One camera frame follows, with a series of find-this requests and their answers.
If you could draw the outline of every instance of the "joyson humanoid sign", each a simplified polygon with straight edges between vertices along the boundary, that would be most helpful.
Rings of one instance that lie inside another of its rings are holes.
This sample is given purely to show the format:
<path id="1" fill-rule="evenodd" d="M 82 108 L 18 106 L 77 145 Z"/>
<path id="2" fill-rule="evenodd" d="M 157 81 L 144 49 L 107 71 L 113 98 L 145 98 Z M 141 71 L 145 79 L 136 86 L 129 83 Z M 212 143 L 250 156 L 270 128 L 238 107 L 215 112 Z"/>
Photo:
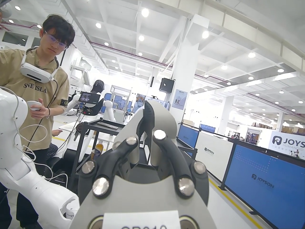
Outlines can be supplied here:
<path id="1" fill-rule="evenodd" d="M 273 131 L 268 149 L 305 159 L 305 136 Z"/>

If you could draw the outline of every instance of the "black pants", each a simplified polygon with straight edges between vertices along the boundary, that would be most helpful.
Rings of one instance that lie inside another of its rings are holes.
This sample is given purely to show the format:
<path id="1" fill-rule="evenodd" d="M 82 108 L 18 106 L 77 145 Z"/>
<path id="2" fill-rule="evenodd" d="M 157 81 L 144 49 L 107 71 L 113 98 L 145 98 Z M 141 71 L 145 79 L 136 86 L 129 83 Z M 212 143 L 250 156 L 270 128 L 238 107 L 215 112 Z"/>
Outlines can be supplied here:
<path id="1" fill-rule="evenodd" d="M 36 163 L 46 164 L 47 161 L 47 152 L 48 149 L 41 149 L 33 151 L 36 155 Z M 43 165 L 36 165 L 36 170 L 39 175 L 43 176 L 45 172 L 45 166 Z M 12 216 L 10 214 L 10 207 L 7 197 L 5 197 L 5 192 L 7 188 L 5 188 L 0 183 L 0 201 L 3 199 L 2 203 L 0 204 L 0 228 L 1 229 L 8 229 L 11 221 Z M 20 227 L 26 227 L 28 225 L 34 224 L 38 220 L 38 214 L 35 212 L 31 202 L 27 200 L 23 195 L 20 193 L 18 194 L 17 198 L 17 214 L 16 219 L 20 221 Z"/>

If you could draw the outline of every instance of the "beige t-shirt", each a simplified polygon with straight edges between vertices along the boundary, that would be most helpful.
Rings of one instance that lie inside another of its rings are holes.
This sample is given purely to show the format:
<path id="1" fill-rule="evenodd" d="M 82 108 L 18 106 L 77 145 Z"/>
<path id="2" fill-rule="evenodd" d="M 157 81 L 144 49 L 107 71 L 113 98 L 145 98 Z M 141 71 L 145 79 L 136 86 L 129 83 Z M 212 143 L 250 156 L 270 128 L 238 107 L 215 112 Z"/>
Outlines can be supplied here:
<path id="1" fill-rule="evenodd" d="M 42 84 L 36 82 L 20 73 L 20 66 L 25 51 L 19 49 L 10 49 L 0 51 L 0 86 L 11 89 L 17 96 L 25 101 L 36 100 L 42 98 L 45 107 L 54 108 L 60 107 L 66 109 L 66 104 L 69 96 L 69 80 L 65 71 L 59 67 L 54 81 Z M 26 62 L 38 67 L 38 57 L 36 50 L 30 50 L 26 55 Z M 52 73 L 56 69 L 56 61 L 43 67 L 43 70 Z M 27 117 L 21 126 L 20 130 L 26 126 L 39 124 L 40 120 L 31 117 L 30 110 Z M 52 141 L 53 117 L 42 119 L 40 125 L 48 130 L 47 137 L 38 143 L 30 143 L 21 139 L 22 144 L 28 146 L 31 150 L 47 149 Z M 29 141 L 39 141 L 46 135 L 46 130 L 43 127 L 32 126 L 20 131 L 20 134 Z"/>

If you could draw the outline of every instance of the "hand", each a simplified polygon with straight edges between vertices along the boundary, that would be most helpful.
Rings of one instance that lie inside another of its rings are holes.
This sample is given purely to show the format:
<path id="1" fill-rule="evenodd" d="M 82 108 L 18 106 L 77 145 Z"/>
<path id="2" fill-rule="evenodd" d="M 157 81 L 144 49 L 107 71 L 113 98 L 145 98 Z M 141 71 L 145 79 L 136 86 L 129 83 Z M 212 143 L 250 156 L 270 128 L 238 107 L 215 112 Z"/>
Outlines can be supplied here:
<path id="1" fill-rule="evenodd" d="M 43 105 L 42 99 L 39 98 L 38 101 L 41 103 L 42 106 L 32 105 L 31 108 L 39 108 L 39 110 L 30 110 L 30 113 L 32 118 L 41 120 L 42 118 L 49 115 L 49 109 Z"/>
<path id="2" fill-rule="evenodd" d="M 58 136 L 61 132 L 61 129 L 52 130 L 52 136 Z"/>

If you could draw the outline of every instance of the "joyson logo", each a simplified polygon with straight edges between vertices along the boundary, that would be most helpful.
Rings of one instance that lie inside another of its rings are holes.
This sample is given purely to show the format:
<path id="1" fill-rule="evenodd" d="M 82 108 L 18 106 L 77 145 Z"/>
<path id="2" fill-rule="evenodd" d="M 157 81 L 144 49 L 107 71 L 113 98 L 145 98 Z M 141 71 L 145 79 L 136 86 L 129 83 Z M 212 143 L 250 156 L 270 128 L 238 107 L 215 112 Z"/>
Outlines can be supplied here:
<path id="1" fill-rule="evenodd" d="M 204 148 L 205 152 L 211 155 L 214 155 L 214 152 L 209 150 L 208 148 Z"/>
<path id="2" fill-rule="evenodd" d="M 253 180 L 258 180 L 258 181 L 260 181 L 261 183 L 266 184 L 267 186 L 269 186 L 269 187 L 272 188 L 272 189 L 274 188 L 274 185 L 273 185 L 273 184 L 271 184 L 270 182 L 268 182 L 268 181 L 262 179 L 261 177 L 258 177 L 258 176 L 255 175 L 255 174 L 252 174 L 252 179 L 253 179 Z"/>

